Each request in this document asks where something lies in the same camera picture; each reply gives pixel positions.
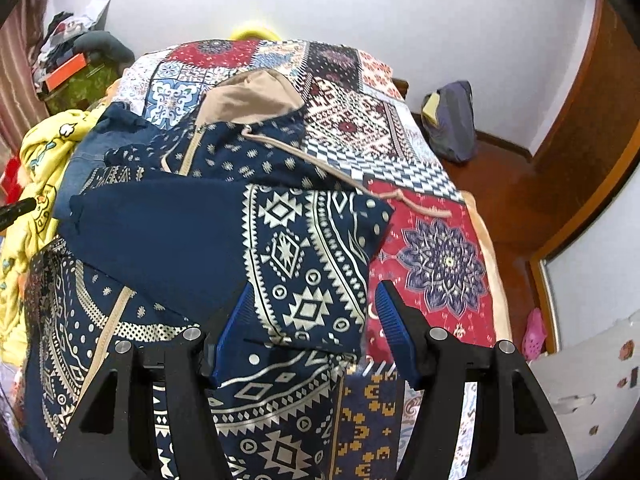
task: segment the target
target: black and white checkered fabric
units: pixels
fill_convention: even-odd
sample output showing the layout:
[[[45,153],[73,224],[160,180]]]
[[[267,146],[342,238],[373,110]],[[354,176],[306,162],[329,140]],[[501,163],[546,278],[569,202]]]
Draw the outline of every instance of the black and white checkered fabric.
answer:
[[[338,151],[309,138],[303,141],[303,149],[309,155],[331,164],[360,182],[365,175],[371,175],[376,179],[391,182],[418,193],[448,198],[459,203],[464,202],[447,172],[439,164],[357,155],[347,150]]]

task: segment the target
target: silver bolt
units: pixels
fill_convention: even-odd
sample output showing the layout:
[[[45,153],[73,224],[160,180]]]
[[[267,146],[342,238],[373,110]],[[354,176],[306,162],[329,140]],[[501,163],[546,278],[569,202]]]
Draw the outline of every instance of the silver bolt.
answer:
[[[182,332],[182,337],[187,341],[193,341],[194,339],[199,338],[201,333],[202,332],[200,332],[200,329],[197,326],[192,326],[191,328],[188,328],[187,330]]]
[[[440,328],[439,326],[435,326],[431,330],[429,330],[429,335],[437,341],[443,341],[447,338],[447,331],[443,328]]]
[[[511,341],[507,341],[506,339],[503,339],[498,343],[498,348],[505,354],[513,354],[516,350],[516,347],[513,345],[513,343]]]
[[[131,350],[130,341],[120,341],[116,343],[116,352],[118,354],[126,354],[129,350]]]

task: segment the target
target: orange box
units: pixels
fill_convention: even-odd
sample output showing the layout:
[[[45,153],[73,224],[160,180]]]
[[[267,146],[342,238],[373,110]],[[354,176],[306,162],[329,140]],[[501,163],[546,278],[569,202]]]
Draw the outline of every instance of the orange box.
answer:
[[[51,92],[56,86],[62,84],[81,68],[86,66],[84,54],[76,54],[69,61],[55,69],[46,79],[47,89]]]

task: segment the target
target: yellow blanket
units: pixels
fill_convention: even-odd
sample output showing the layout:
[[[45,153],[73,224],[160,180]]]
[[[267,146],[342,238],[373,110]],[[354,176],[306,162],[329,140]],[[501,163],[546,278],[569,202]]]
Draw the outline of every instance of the yellow blanket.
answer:
[[[0,358],[16,366],[26,355],[27,335],[20,298],[29,262],[56,234],[51,218],[56,194],[76,144],[95,126],[107,104],[91,112],[68,110],[45,119],[24,136],[20,161],[32,182],[21,199],[34,197],[36,209],[6,231],[0,261]]]

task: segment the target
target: curtain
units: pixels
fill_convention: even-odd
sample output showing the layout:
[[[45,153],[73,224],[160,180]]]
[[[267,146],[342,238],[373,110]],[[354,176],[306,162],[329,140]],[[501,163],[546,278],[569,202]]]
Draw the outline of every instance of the curtain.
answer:
[[[0,28],[0,164],[49,113],[33,87],[31,65],[42,44],[47,0],[19,0]]]

